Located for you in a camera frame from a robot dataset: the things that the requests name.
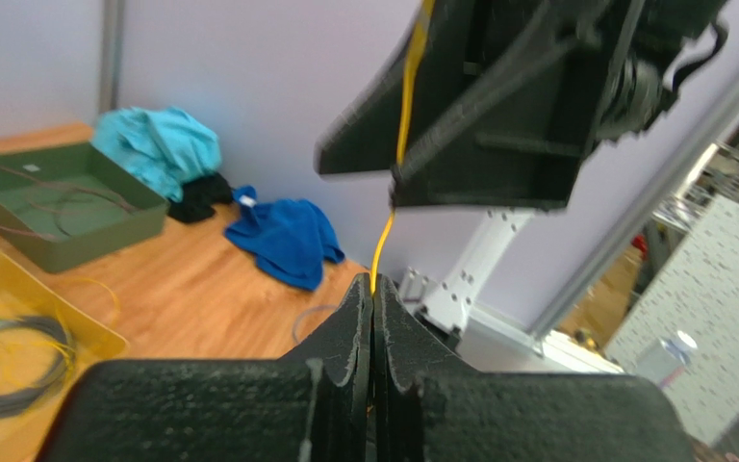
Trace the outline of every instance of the plastic tray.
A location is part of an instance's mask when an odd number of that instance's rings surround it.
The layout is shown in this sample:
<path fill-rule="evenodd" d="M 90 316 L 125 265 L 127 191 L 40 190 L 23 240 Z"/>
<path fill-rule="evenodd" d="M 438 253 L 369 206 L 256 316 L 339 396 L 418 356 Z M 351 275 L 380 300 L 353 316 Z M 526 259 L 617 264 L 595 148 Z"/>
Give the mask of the plastic tray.
<path fill-rule="evenodd" d="M 68 270 L 156 236 L 165 224 L 167 201 L 89 143 L 0 155 L 0 167 L 43 182 L 110 190 L 136 208 L 128 213 L 104 198 L 38 187 L 0 169 L 0 225 L 52 238 L 2 229 L 0 235 L 48 272 Z"/>
<path fill-rule="evenodd" d="M 126 352 L 128 344 L 125 339 L 77 310 L 0 253 L 0 318 L 57 316 L 57 313 L 76 341 L 76 376 L 93 363 L 123 356 Z M 1 332 L 0 340 L 30 344 L 45 339 L 31 331 L 11 330 Z M 8 364 L 10 376 L 30 382 L 50 365 L 54 352 L 48 347 L 29 346 L 20 348 L 16 354 L 19 362 Z M 3 383 L 4 367 L 0 364 L 0 393 L 16 388 L 8 382 Z M 36 404 L 27 413 L 0 420 L 0 462 L 21 462 L 36 452 L 72 381 L 61 392 Z"/>

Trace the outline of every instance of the yellow tray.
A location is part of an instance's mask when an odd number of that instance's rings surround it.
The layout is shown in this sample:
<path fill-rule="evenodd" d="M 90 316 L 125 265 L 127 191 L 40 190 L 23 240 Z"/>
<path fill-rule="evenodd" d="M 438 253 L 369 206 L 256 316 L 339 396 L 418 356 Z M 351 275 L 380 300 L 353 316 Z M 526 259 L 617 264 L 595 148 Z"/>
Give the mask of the yellow tray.
<path fill-rule="evenodd" d="M 123 356 L 128 347 L 121 336 L 76 309 L 0 253 L 0 318 L 24 315 L 62 318 L 76 341 L 75 376 L 96 362 Z M 40 344 L 47 339 L 29 330 L 0 332 L 0 340 L 11 345 L 27 345 L 11 351 L 18 356 L 18 362 L 7 361 L 9 353 L 0 352 L 0 358 L 6 360 L 0 360 L 0 394 L 39 378 L 55 356 L 53 348 Z M 68 380 L 61 392 L 44 399 L 28 412 L 0 420 L 0 462 L 20 462 L 37 451 L 72 382 Z"/>

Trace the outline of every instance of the black coiled cable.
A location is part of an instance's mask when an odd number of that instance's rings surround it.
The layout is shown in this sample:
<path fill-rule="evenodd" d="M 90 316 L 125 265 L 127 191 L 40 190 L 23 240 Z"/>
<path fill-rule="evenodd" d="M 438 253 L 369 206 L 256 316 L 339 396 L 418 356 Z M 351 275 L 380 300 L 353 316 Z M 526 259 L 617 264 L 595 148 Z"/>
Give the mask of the black coiled cable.
<path fill-rule="evenodd" d="M 68 351 L 67 361 L 75 360 L 75 345 L 63 326 L 55 319 L 45 316 L 26 316 L 15 320 L 0 320 L 0 332 L 10 329 L 33 329 L 50 337 Z M 51 367 L 32 387 L 0 395 L 0 419 L 19 415 L 38 399 L 56 392 L 62 387 L 67 376 L 67 362 L 64 355 L 57 352 Z"/>

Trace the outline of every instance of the yellow cable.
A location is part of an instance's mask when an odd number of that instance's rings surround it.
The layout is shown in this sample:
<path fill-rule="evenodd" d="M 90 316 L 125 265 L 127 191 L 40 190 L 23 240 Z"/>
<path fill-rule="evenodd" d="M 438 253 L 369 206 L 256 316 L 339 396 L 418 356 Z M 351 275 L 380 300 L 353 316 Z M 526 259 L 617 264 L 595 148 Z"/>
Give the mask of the yellow cable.
<path fill-rule="evenodd" d="M 409 39 L 407 47 L 406 59 L 404 61 L 403 89 L 401 91 L 401 121 L 398 126 L 398 144 L 395 152 L 395 162 L 398 165 L 403 164 L 404 155 L 406 154 L 406 143 L 409 138 L 409 126 L 412 121 L 412 99 L 415 92 L 415 77 L 418 74 L 418 66 L 423 58 L 423 52 L 426 49 L 426 39 L 428 37 L 429 19 L 432 17 L 432 10 L 435 7 L 435 0 L 422 0 L 420 4 L 419 17 L 415 21 L 415 27 L 412 30 L 412 36 Z M 375 247 L 375 254 L 372 257 L 372 268 L 369 273 L 369 292 L 375 295 L 375 288 L 378 281 L 378 264 L 381 261 L 381 252 L 390 231 L 395 223 L 395 209 L 390 210 L 390 217 L 387 218 L 387 225 L 384 232 L 378 239 L 378 245 Z"/>
<path fill-rule="evenodd" d="M 70 282 L 89 282 L 92 284 L 102 286 L 111 295 L 111 298 L 113 299 L 113 302 L 114 302 L 114 310 L 112 311 L 111 318 L 108 321 L 109 327 L 112 330 L 114 330 L 116 322 L 118 321 L 119 316 L 121 315 L 122 306 L 121 306 L 121 303 L 119 302 L 118 295 L 116 295 L 116 293 L 107 284 L 101 281 L 97 281 L 96 279 L 91 279 L 89 277 L 70 278 L 64 282 L 68 282 L 68 283 Z M 67 324 L 65 323 L 64 316 L 62 315 L 62 312 L 60 311 L 59 303 L 56 300 L 54 302 L 54 316 L 59 322 L 60 326 L 62 327 L 62 330 L 65 334 L 65 337 L 67 338 L 68 343 L 71 344 L 70 330 L 68 330 L 67 328 Z M 72 348 L 69 345 L 64 345 L 64 344 L 61 344 L 55 341 L 40 341 L 40 342 L 31 342 L 30 344 L 21 344 L 21 343 L 13 342 L 13 341 L 0 340 L 0 346 L 3 347 L 9 353 L 9 356 L 11 358 L 11 362 L 8 367 L 5 367 L 0 361 L 0 371 L 2 372 L 3 381 L 8 382 L 9 384 L 13 385 L 16 388 L 41 387 L 48 383 L 53 382 L 60 375 L 64 376 L 63 383 L 65 383 L 71 378 L 71 376 L 76 371 L 76 364 L 71 355 Z M 59 374 L 54 373 L 52 375 L 49 375 L 49 377 L 45 381 L 38 381 L 35 383 L 31 383 L 31 384 L 17 383 L 16 380 L 14 380 L 13 378 L 13 369 L 15 369 L 15 365 L 13 363 L 14 357 L 15 357 L 15 354 L 13 352 L 14 347 L 51 347 L 51 348 L 54 348 L 60 353 L 60 355 L 64 359 L 64 362 L 60 364 L 58 368 Z M 50 394 L 52 390 L 53 390 L 53 387 L 49 388 L 45 393 Z M 37 400 L 34 401 L 34 403 L 31 406 L 25 409 L 23 413 L 30 412 L 31 410 L 36 408 L 40 402 L 45 400 L 45 398 L 46 396 L 39 397 Z"/>

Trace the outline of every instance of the gray cable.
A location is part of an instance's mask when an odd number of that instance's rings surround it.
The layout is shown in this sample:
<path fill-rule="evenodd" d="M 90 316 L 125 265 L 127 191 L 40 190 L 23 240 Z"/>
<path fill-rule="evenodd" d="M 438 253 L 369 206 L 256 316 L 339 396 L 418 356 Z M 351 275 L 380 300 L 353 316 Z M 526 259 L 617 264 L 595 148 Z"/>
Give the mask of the gray cable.
<path fill-rule="evenodd" d="M 0 320 L 0 332 L 10 329 L 33 329 L 47 335 L 55 342 L 67 346 L 71 361 L 75 360 L 74 342 L 68 338 L 62 325 L 53 318 L 45 316 L 26 316 L 15 320 Z M 25 412 L 38 399 L 52 391 L 57 391 L 66 376 L 64 356 L 58 352 L 48 371 L 39 378 L 35 386 L 0 395 L 0 419 L 13 417 Z"/>
<path fill-rule="evenodd" d="M 337 309 L 338 309 L 338 306 L 336 305 L 321 305 L 321 306 L 315 306 L 313 308 L 308 308 L 302 311 L 301 314 L 298 315 L 298 318 L 295 318 L 295 322 L 293 322 L 293 328 L 290 330 L 290 333 L 293 334 L 293 341 L 295 342 L 295 344 L 298 345 L 301 343 L 301 341 L 298 340 L 298 326 L 301 325 L 301 322 L 304 321 L 304 318 L 307 318 L 313 313 L 317 313 L 319 311 L 337 310 Z"/>

